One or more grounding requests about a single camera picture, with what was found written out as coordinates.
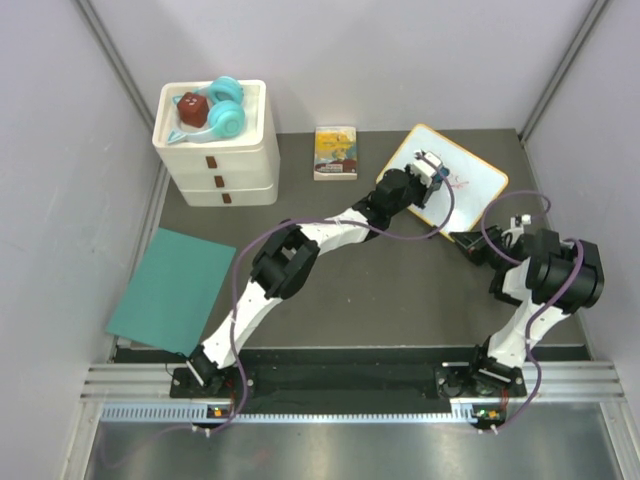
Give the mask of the whiteboard with orange frame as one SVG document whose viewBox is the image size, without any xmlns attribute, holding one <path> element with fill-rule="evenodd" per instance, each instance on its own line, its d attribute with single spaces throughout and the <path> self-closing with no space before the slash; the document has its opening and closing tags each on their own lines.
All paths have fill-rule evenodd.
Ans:
<svg viewBox="0 0 640 480">
<path fill-rule="evenodd" d="M 508 185 L 508 175 L 424 124 L 410 131 L 383 169 L 402 169 L 420 151 L 431 161 L 441 161 L 453 191 L 441 187 L 424 208 L 410 206 L 408 210 L 430 226 L 443 225 L 445 237 L 472 230 Z"/>
</svg>

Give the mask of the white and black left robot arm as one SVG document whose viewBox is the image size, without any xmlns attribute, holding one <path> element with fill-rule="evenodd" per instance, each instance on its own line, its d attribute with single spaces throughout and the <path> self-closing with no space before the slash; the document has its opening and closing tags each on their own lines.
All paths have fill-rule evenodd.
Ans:
<svg viewBox="0 0 640 480">
<path fill-rule="evenodd" d="M 205 396 L 220 394 L 227 382 L 224 369 L 237 362 L 241 347 L 266 315 L 302 289 L 321 255 L 382 234 L 399 212 L 424 207 L 448 175 L 445 167 L 416 160 L 386 171 L 374 190 L 334 217 L 283 221 L 262 236 L 244 291 L 232 287 L 228 315 L 187 359 L 194 387 Z"/>
</svg>

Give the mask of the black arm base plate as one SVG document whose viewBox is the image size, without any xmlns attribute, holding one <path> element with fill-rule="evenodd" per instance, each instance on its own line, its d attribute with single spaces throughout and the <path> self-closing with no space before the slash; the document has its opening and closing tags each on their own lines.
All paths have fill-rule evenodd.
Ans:
<svg viewBox="0 0 640 480">
<path fill-rule="evenodd" d="M 507 373 L 461 365 L 431 363 L 363 363 L 347 362 L 252 364 L 227 368 L 214 374 L 205 386 L 192 378 L 189 368 L 174 372 L 173 398 L 207 398 L 233 393 L 246 394 L 253 402 L 260 399 L 282 400 L 292 393 L 306 392 L 313 400 L 338 396 L 346 400 L 348 393 L 389 397 L 398 394 L 402 400 L 428 398 L 523 398 L 527 395 L 522 371 Z"/>
</svg>

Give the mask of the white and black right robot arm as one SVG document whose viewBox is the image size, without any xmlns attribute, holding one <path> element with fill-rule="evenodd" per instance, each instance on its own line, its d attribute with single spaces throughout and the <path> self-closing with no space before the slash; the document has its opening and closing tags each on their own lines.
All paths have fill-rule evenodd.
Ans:
<svg viewBox="0 0 640 480">
<path fill-rule="evenodd" d="M 475 265 L 487 264 L 495 275 L 489 292 L 517 307 L 498 332 L 474 347 L 469 364 L 439 381 L 455 397 L 522 396 L 522 367 L 538 342 L 556 324 L 581 308 L 592 307 L 604 289 L 599 247 L 585 240 L 562 240 L 542 228 L 455 232 L 454 243 Z"/>
</svg>

